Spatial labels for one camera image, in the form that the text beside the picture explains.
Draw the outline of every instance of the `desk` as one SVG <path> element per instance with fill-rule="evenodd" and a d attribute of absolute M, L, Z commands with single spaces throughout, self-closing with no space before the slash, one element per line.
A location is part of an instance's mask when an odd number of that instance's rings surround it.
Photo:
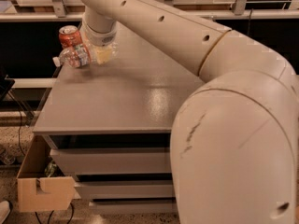
<path fill-rule="evenodd" d="M 171 127 L 203 82 L 121 25 L 117 42 L 109 63 L 63 67 L 34 134 L 100 213 L 173 211 Z"/>

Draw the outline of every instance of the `speckled floor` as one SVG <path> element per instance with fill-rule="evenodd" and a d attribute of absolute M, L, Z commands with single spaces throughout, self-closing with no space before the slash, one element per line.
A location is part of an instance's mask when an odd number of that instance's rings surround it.
<path fill-rule="evenodd" d="M 0 144 L 5 146 L 9 152 L 15 156 L 21 156 L 19 148 L 19 112 L 0 112 Z M 27 151 L 33 137 L 32 128 L 21 126 L 20 143 L 24 152 Z M 0 166 L 0 200 L 6 199 L 12 202 L 13 210 L 6 223 L 38 223 L 34 213 L 20 213 L 18 210 L 17 198 L 17 173 L 18 166 Z M 159 224 L 174 223 L 179 224 L 177 214 L 138 214 L 138 215 L 109 215 L 100 216 L 93 213 L 88 208 L 89 201 L 73 200 L 75 212 L 71 223 L 84 224 Z M 39 214 L 40 221 L 47 223 L 50 212 Z M 67 211 L 55 211 L 50 223 L 67 223 L 71 217 L 71 208 Z"/>

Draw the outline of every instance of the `can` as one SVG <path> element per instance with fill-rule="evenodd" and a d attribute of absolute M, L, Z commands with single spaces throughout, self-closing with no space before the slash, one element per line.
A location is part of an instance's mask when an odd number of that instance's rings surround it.
<path fill-rule="evenodd" d="M 64 26 L 59 29 L 59 40 L 63 49 L 83 43 L 80 31 L 76 26 Z"/>

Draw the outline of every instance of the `shoe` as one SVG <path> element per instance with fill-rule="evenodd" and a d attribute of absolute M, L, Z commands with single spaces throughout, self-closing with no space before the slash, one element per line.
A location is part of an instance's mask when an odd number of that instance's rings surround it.
<path fill-rule="evenodd" d="M 0 224 L 4 223 L 11 212 L 12 206 L 9 201 L 0 202 Z"/>

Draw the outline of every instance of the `cardboard box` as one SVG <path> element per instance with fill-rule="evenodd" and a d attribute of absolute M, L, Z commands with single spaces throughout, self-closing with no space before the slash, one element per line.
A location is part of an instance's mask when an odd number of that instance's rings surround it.
<path fill-rule="evenodd" d="M 66 210 L 74 198 L 72 177 L 43 177 L 49 154 L 46 141 L 34 137 L 17 176 L 20 212 Z"/>

